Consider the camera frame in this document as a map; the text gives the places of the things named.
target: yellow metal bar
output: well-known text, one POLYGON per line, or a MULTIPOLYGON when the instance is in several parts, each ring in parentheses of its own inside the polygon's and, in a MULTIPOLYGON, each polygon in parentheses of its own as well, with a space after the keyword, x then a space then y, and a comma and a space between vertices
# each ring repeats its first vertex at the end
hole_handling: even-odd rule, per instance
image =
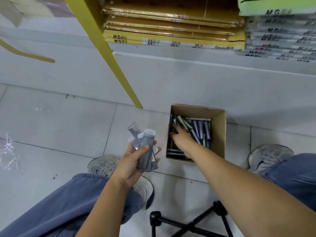
POLYGON ((103 37, 103 24, 105 16, 101 13, 101 5, 98 0, 65 0, 77 17, 81 26, 90 37, 94 46, 109 65, 122 87, 129 95, 134 105, 143 108, 132 87, 128 83, 124 73, 116 62, 112 50, 103 37))
POLYGON ((43 61, 43 62, 55 63, 54 59, 47 58, 47 57, 40 56, 40 55, 29 54, 29 53, 26 53, 23 51, 19 51, 18 49, 15 49, 14 47, 10 46, 8 43, 6 43, 2 39, 0 39, 0 46, 2 46, 4 49, 8 50, 9 52, 12 52, 15 55, 21 55, 21 56, 25 56, 25 57, 32 58, 32 59, 37 59, 37 60, 43 61))

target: right hand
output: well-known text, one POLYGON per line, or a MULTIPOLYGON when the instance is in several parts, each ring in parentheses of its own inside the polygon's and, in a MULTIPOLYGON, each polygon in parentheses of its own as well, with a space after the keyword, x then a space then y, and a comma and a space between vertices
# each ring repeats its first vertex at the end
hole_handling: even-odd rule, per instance
POLYGON ((196 144, 196 142, 192 139, 189 133, 182 129, 179 125, 172 123, 173 128, 177 131, 176 133, 171 132, 170 136, 174 140, 176 146, 184 152, 184 154, 190 157, 189 150, 192 149, 192 146, 196 144))

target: yellow shelf frame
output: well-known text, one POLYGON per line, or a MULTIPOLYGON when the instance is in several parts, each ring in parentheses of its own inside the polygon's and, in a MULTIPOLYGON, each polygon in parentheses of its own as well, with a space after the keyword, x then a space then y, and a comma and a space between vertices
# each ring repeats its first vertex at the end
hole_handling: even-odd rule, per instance
POLYGON ((105 16, 101 12, 101 5, 98 0, 65 0, 77 17, 79 23, 88 34, 94 46, 98 49, 105 62, 113 71, 134 105, 143 108, 132 87, 128 83, 124 73, 116 62, 112 50, 103 37, 103 24, 105 16))

